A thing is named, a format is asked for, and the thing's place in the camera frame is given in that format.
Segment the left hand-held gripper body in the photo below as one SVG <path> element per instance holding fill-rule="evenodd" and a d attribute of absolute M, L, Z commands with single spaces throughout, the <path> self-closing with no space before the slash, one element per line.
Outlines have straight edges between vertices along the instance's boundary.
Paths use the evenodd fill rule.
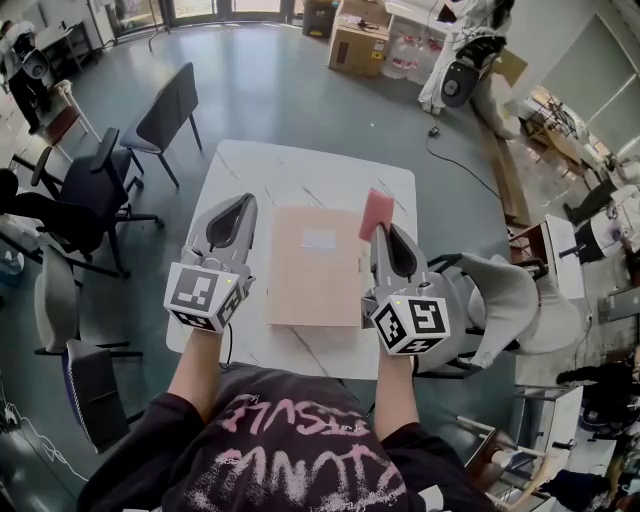
<path fill-rule="evenodd" d="M 165 309 L 188 327 L 223 332 L 255 281 L 250 267 L 236 254 L 184 247 L 181 260 L 170 267 Z"/>

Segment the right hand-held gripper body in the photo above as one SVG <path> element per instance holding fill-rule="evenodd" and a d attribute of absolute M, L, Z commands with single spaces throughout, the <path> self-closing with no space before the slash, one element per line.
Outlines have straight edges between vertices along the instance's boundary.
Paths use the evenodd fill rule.
<path fill-rule="evenodd" d="M 374 328 L 391 356 L 419 356 L 450 337 L 446 300 L 407 287 L 361 299 L 363 327 Z"/>

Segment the pink sponge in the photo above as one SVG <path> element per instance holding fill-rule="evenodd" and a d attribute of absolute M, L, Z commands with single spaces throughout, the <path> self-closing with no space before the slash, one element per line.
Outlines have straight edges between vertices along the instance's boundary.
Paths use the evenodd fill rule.
<path fill-rule="evenodd" d="M 359 238 L 370 242 L 375 230 L 382 225 L 389 230 L 392 224 L 395 200 L 374 188 L 369 190 L 359 229 Z"/>

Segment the beige folder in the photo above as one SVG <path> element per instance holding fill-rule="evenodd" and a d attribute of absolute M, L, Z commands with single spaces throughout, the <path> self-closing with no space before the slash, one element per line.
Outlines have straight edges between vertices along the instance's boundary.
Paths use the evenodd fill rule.
<path fill-rule="evenodd" d="M 360 218 L 311 206 L 274 210 L 266 322 L 357 327 L 361 318 Z"/>

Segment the person's left forearm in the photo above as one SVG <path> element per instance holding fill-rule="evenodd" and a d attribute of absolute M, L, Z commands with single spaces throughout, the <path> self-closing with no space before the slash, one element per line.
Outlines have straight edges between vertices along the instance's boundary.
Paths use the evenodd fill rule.
<path fill-rule="evenodd" d="M 179 359 L 168 393 L 191 404 L 204 422 L 212 418 L 219 391 L 222 335 L 194 329 Z"/>

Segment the black office chair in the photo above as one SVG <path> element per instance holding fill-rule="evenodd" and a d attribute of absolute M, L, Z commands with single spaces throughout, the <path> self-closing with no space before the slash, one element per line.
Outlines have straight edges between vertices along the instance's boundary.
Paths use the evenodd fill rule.
<path fill-rule="evenodd" d="M 35 191 L 20 192 L 18 178 L 8 168 L 0 169 L 0 215 L 35 220 L 35 231 L 52 239 L 56 248 L 69 255 L 79 253 L 81 268 L 111 277 L 127 279 L 130 271 L 122 262 L 116 227 L 122 223 L 152 221 L 158 228 L 164 221 L 155 214 L 132 211 L 129 192 L 144 187 L 140 178 L 128 178 L 131 152 L 115 148 L 119 130 L 106 131 L 94 154 L 78 157 L 62 181 L 46 171 L 52 151 L 46 148 L 32 170 L 31 184 L 51 185 L 49 197 Z"/>

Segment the wooden plank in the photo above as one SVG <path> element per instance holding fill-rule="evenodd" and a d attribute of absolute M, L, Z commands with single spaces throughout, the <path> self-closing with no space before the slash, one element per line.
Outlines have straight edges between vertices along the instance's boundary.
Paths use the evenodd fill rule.
<path fill-rule="evenodd" d="M 529 209 L 509 145 L 479 116 L 475 118 L 494 172 L 506 222 L 515 227 L 527 228 L 531 224 Z"/>

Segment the grey fabric chair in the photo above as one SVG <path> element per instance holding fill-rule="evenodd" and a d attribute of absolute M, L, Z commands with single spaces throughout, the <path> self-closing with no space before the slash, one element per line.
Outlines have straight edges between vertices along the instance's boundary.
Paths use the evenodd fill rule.
<path fill-rule="evenodd" d="M 120 145 L 127 149 L 140 171 L 136 151 L 155 155 L 176 187 L 179 182 L 164 153 L 185 122 L 189 122 L 200 151 L 203 151 L 194 118 L 199 104 L 194 65 L 184 64 L 159 90 L 150 106 L 127 128 Z"/>

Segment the brown wooden stool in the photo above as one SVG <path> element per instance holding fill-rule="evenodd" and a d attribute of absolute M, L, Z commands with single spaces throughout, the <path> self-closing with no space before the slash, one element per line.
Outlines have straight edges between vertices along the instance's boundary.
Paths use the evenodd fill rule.
<path fill-rule="evenodd" d="M 506 432 L 495 427 L 473 424 L 470 431 L 480 444 L 465 467 L 474 485 L 480 491 L 488 492 L 519 453 L 519 448 Z"/>

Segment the brown seat white chair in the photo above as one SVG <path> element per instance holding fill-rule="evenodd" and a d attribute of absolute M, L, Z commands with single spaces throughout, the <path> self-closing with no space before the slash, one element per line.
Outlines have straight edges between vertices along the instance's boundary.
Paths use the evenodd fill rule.
<path fill-rule="evenodd" d="M 72 82 L 64 79 L 49 89 L 51 110 L 43 117 L 42 137 L 49 146 L 58 149 L 67 160 L 71 158 L 64 151 L 62 140 L 75 125 L 79 125 L 85 134 L 91 134 L 98 143 L 102 141 L 77 103 L 72 87 Z"/>

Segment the person's black printed shirt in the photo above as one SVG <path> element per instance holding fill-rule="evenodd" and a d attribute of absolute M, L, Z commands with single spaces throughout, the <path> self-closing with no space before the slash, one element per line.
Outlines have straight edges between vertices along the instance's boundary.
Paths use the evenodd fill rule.
<path fill-rule="evenodd" d="M 210 420 L 164 393 L 95 472 L 78 512 L 496 512 L 418 423 L 379 440 L 337 381 L 236 363 Z"/>

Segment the clear water jug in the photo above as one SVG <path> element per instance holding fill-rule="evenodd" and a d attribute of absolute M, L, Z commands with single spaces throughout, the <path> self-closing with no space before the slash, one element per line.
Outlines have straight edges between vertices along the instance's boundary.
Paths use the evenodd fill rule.
<path fill-rule="evenodd" d="M 433 38 L 421 39 L 413 67 L 408 71 L 407 79 L 413 83 L 424 85 L 435 68 L 441 54 L 442 44 Z"/>
<path fill-rule="evenodd" d="M 413 36 L 399 37 L 393 43 L 381 74 L 394 80 L 406 79 L 409 72 L 417 65 L 418 44 Z"/>

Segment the large cardboard box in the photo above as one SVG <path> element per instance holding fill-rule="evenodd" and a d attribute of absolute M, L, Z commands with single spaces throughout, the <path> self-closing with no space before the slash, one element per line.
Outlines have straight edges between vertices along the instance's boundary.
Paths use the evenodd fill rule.
<path fill-rule="evenodd" d="M 376 77 L 383 66 L 389 34 L 385 24 L 355 15 L 334 20 L 327 67 L 333 71 Z"/>

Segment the black bin yellow lid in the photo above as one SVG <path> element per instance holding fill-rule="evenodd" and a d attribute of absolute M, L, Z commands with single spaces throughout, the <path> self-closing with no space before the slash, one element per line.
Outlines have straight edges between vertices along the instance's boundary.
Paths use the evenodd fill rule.
<path fill-rule="evenodd" d="M 328 39 L 333 28 L 336 10 L 334 0 L 304 0 L 303 34 Z"/>

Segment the white metal frame table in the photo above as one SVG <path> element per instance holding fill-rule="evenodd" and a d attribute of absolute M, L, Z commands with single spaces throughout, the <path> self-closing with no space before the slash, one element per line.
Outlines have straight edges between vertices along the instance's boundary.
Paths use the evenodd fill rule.
<path fill-rule="evenodd" d="M 513 423 L 517 441 L 538 451 L 570 452 L 582 410 L 583 387 L 517 385 Z"/>

